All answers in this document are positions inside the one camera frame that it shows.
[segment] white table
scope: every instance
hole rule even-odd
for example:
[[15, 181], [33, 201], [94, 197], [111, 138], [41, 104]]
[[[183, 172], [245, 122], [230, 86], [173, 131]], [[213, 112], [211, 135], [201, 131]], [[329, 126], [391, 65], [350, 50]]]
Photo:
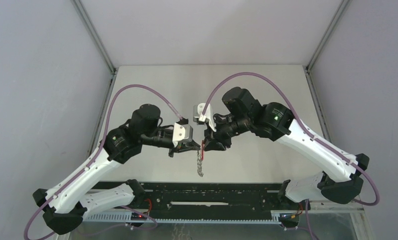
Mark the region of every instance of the white table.
[[[289, 98], [300, 118], [322, 135], [308, 83], [301, 65], [173, 65], [121, 66], [116, 76], [112, 96], [125, 85], [142, 84], [162, 95], [189, 118], [194, 128], [194, 140], [203, 139], [205, 126], [192, 120], [193, 106], [204, 103], [212, 89], [226, 77], [238, 72], [255, 72], [271, 79]], [[214, 113], [227, 114], [222, 95], [239, 86], [248, 89], [261, 104], [280, 102], [279, 94], [265, 81], [252, 76], [240, 76], [222, 86], [211, 101]], [[140, 88], [120, 94], [112, 110], [109, 130], [131, 118], [142, 104], [154, 104], [161, 109], [163, 125], [174, 124], [178, 118], [157, 96]], [[104, 177], [103, 181], [142, 182], [204, 182], [204, 183], [281, 183], [300, 179], [321, 171], [294, 150], [247, 132], [232, 139], [227, 151], [205, 152], [203, 177], [197, 174], [197, 152], [176, 153], [168, 157], [168, 149], [143, 146], [142, 153], [124, 166]]]

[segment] metal chain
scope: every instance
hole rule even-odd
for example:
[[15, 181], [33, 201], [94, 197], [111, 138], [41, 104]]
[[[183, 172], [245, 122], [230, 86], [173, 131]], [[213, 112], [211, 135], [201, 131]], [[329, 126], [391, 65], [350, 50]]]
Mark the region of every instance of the metal chain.
[[197, 174], [199, 174], [200, 177], [203, 177], [201, 149], [197, 151]]

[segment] robotic arm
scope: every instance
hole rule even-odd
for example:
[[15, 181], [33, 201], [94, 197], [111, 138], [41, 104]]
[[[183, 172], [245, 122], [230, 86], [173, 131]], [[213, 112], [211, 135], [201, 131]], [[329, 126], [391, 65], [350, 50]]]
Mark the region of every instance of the robotic arm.
[[[174, 125], [160, 126], [161, 124], [160, 109], [151, 104], [142, 105], [133, 112], [131, 119], [125, 124], [109, 131], [103, 150], [92, 165], [86, 167], [99, 150], [98, 147], [61, 183], [49, 190], [35, 191], [33, 198], [38, 206], [53, 197], [53, 200], [43, 209], [43, 219], [47, 226], [62, 235], [74, 230], [83, 219], [96, 213], [118, 206], [140, 205], [144, 201], [144, 189], [135, 179], [106, 191], [92, 194], [87, 192], [104, 175], [141, 153], [143, 145], [167, 148], [170, 157], [173, 157], [174, 153], [200, 149], [199, 144], [192, 139], [193, 128], [188, 124], [187, 119], [183, 118]], [[54, 194], [82, 169], [84, 172], [59, 196]]]
[[[369, 158], [365, 154], [344, 152], [305, 125], [315, 135], [309, 138], [298, 123], [301, 120], [295, 119], [290, 109], [278, 102], [261, 105], [247, 89], [234, 87], [224, 94], [222, 102], [230, 111], [227, 115], [216, 113], [212, 116], [210, 106], [202, 114], [205, 104], [195, 106], [194, 121], [207, 125], [204, 151], [225, 151], [231, 147], [232, 137], [250, 131], [258, 137], [291, 147], [323, 169], [322, 173], [306, 179], [284, 181], [280, 197], [287, 197], [296, 203], [305, 199], [329, 199], [347, 204], [361, 192], [361, 173], [351, 164], [366, 170]], [[343, 161], [315, 138], [343, 153], [350, 163]]]

